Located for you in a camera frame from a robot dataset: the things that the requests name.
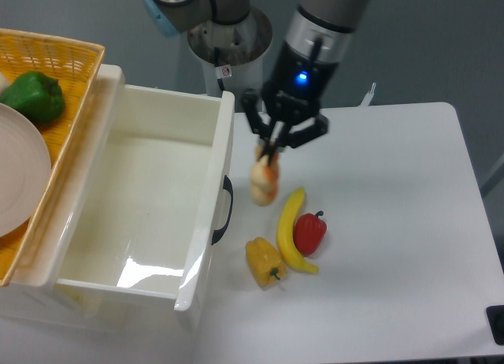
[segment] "blue light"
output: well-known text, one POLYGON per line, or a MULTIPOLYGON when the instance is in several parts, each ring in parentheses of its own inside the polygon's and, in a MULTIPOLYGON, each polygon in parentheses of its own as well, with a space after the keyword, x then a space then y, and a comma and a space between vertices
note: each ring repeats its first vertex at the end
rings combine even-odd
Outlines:
POLYGON ((296 83, 300 86, 304 86, 308 83, 308 73, 306 71, 302 71, 296 76, 296 83))

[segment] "white plate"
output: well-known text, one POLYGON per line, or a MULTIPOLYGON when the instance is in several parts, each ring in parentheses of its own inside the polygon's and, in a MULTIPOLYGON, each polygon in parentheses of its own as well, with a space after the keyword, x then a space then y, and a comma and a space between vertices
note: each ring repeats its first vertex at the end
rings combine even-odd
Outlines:
POLYGON ((37 128, 0 104, 0 237, 35 211, 50 176, 50 156, 37 128))

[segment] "gray floor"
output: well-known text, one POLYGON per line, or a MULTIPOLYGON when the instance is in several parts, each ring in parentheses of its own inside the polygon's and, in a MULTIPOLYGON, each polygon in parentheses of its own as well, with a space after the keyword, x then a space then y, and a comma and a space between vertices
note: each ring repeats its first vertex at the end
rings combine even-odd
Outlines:
MULTIPOLYGON (((272 63, 297 0, 252 0, 274 27, 272 63)), ((323 106, 449 102, 459 115, 476 178, 504 153, 504 0, 372 0, 323 106)), ((129 84, 202 93, 201 69, 183 36, 156 31, 141 0, 0 0, 0 26, 106 46, 129 84)), ((485 200, 504 254, 504 182, 485 200)))

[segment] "red bell pepper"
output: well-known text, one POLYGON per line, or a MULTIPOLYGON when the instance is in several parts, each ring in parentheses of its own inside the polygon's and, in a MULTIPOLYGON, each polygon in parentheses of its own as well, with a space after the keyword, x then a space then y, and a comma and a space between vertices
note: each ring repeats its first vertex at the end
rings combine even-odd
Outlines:
POLYGON ((305 256, 315 252, 328 229, 325 222, 319 218, 322 215, 324 215, 322 211, 314 215, 311 213, 303 214, 296 222, 294 227, 294 245, 305 256))

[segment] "green bell pepper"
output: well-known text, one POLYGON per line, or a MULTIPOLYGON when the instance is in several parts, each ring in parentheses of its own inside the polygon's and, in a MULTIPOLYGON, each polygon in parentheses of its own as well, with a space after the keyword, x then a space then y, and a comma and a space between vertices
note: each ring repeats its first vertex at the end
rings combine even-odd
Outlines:
POLYGON ((65 109, 57 80, 37 71, 19 75, 0 95, 0 102, 23 114, 33 124, 47 124, 60 117, 65 109))

